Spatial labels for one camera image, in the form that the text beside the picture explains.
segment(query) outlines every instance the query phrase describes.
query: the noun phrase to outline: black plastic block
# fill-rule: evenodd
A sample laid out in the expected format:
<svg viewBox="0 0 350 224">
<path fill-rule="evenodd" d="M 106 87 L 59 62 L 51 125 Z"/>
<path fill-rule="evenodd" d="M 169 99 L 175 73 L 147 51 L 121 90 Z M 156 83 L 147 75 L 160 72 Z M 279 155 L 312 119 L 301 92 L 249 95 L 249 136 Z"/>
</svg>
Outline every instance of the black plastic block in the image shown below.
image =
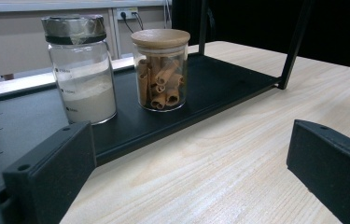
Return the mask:
<svg viewBox="0 0 350 224">
<path fill-rule="evenodd" d="M 11 164 L 3 177 L 25 223 L 59 223 L 95 167 L 91 125 L 80 122 Z"/>
<path fill-rule="evenodd" d="M 341 222 L 350 223 L 349 137 L 295 120 L 287 167 Z"/>
</svg>

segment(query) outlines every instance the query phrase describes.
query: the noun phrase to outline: power socket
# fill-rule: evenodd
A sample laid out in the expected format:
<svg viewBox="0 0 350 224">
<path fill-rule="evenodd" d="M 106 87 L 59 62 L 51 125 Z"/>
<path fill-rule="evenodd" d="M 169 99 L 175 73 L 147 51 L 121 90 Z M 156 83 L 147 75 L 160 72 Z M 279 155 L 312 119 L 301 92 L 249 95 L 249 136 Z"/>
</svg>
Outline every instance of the power socket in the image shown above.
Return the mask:
<svg viewBox="0 0 350 224">
<path fill-rule="evenodd" d="M 127 20 L 136 19 L 133 12 L 137 12 L 137 7 L 117 7 L 117 20 L 122 21 L 121 12 L 124 12 Z"/>
</svg>

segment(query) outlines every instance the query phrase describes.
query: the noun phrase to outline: bamboo lid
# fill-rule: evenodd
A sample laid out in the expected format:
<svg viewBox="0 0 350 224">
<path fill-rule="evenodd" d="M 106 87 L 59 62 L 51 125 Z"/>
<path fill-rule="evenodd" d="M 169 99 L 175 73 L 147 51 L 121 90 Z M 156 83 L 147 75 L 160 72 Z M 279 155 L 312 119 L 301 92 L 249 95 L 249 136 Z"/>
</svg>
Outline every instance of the bamboo lid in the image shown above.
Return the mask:
<svg viewBox="0 0 350 224">
<path fill-rule="evenodd" d="M 189 42 L 189 33 L 174 29 L 152 29 L 135 32 L 132 41 L 138 46 L 148 48 L 171 48 Z"/>
</svg>

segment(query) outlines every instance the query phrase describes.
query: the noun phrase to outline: white powder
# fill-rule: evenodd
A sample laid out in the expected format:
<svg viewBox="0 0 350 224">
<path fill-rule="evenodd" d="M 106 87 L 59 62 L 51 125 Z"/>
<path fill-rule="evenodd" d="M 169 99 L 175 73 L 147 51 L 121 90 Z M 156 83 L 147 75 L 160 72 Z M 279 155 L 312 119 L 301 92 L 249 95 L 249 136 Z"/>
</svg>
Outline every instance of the white powder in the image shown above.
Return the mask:
<svg viewBox="0 0 350 224">
<path fill-rule="evenodd" d="M 71 122 L 90 120 L 92 124 L 116 114 L 116 99 L 109 75 L 81 82 L 79 78 L 61 83 L 63 104 Z"/>
</svg>

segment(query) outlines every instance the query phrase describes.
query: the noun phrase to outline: light wood tabletop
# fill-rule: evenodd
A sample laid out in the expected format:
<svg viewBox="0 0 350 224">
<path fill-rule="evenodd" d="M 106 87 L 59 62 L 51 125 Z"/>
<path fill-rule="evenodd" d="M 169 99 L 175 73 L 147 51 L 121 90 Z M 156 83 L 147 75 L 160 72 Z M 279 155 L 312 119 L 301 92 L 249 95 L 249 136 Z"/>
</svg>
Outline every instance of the light wood tabletop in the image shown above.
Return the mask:
<svg viewBox="0 0 350 224">
<path fill-rule="evenodd" d="M 274 77 L 286 58 L 227 42 L 205 54 Z M 287 169 L 295 119 L 350 137 L 350 67 L 298 57 L 285 90 L 96 168 L 62 223 L 341 223 Z"/>
</svg>

